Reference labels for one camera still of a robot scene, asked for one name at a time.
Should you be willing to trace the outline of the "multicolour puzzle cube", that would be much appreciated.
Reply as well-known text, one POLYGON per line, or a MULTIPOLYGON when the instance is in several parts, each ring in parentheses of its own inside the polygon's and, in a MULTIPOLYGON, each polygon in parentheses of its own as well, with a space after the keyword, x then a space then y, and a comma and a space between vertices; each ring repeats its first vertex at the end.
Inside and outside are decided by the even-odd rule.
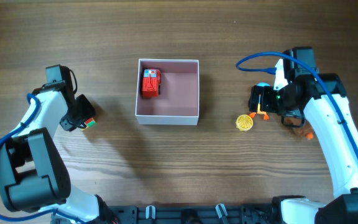
POLYGON ((92 127, 94 124, 96 124, 96 121, 94 120, 94 118, 90 118, 88 120, 86 120, 81 126, 80 129, 83 131, 87 128, 92 127))

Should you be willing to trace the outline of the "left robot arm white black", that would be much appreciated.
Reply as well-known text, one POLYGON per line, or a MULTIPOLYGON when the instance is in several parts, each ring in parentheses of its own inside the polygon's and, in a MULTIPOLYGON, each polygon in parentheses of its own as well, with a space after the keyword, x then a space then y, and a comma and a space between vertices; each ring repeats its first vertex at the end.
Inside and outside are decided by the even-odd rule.
POLYGON ((46 84, 27 94, 29 109, 20 123, 0 139, 0 196, 10 212, 25 217, 0 220, 24 222, 49 213, 70 223, 117 223, 117 217, 98 195, 71 184, 67 168, 53 142, 59 126, 85 129, 96 112, 85 95, 77 95, 71 69, 46 69, 46 84))

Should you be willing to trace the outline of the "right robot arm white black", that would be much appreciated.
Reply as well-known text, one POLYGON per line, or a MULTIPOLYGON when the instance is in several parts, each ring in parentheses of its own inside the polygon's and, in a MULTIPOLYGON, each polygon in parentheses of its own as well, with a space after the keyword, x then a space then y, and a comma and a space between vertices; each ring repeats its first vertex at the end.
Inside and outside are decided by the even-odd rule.
POLYGON ((289 195, 272 200, 271 223, 358 223, 358 130, 352 120, 347 92, 335 73, 322 74, 311 47, 261 52, 250 58, 276 56, 272 86, 252 87, 251 112, 275 113, 282 119, 310 123, 323 150, 334 200, 318 203, 289 195))

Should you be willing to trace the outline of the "white cardboard box pink interior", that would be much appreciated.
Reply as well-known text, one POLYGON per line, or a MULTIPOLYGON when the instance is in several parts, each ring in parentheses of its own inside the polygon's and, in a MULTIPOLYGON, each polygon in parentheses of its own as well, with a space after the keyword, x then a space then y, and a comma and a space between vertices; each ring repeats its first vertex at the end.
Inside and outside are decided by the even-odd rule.
POLYGON ((193 125, 200 116, 198 60, 141 58, 138 62, 135 117, 146 125, 193 125), (158 97, 145 98, 142 81, 146 69, 161 74, 158 97))

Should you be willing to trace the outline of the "yellow duck toy blue cap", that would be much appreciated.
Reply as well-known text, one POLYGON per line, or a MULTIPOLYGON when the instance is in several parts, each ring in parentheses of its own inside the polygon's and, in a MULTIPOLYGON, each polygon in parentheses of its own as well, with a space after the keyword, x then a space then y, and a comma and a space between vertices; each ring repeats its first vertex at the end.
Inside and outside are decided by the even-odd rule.
POLYGON ((269 116, 268 114, 265 112, 265 111, 262 111, 261 110, 261 104, 260 104, 260 101, 261 101, 261 94, 260 93, 254 93, 252 92, 251 93, 251 97, 250 97, 250 100, 249 100, 249 110, 250 110, 250 113, 249 113, 249 116, 254 119, 254 117, 257 115, 257 114, 262 114, 264 117, 263 119, 264 120, 269 120, 269 116))

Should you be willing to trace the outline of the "red toy fire truck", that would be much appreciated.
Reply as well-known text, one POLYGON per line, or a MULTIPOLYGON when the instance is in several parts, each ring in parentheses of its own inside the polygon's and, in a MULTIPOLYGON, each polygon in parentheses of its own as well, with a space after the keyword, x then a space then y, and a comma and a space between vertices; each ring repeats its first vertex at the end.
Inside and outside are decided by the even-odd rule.
POLYGON ((161 73, 159 69, 145 69, 142 76, 142 96, 155 98, 160 95, 161 73))

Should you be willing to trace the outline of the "yellow round waffle toy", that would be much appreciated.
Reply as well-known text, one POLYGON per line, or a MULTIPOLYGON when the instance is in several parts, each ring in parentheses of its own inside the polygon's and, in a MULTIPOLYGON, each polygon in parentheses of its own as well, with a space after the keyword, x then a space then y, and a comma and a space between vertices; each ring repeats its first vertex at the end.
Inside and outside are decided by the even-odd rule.
POLYGON ((236 128, 240 131, 250 130, 253 124, 253 119, 247 114, 242 114, 236 119, 236 128))

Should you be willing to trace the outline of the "brown plush toy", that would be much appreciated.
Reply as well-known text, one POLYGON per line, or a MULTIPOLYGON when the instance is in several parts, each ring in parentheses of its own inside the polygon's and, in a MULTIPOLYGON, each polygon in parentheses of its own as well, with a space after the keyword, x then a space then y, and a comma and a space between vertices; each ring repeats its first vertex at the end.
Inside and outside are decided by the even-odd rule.
MULTIPOLYGON (((300 126, 301 119, 286 117, 284 119, 284 124, 286 125, 293 125, 293 126, 300 126)), ((305 121, 304 125, 301 128, 292 128, 295 135, 298 137, 305 137, 307 140, 312 140, 314 138, 314 129, 310 125, 309 121, 305 121)))

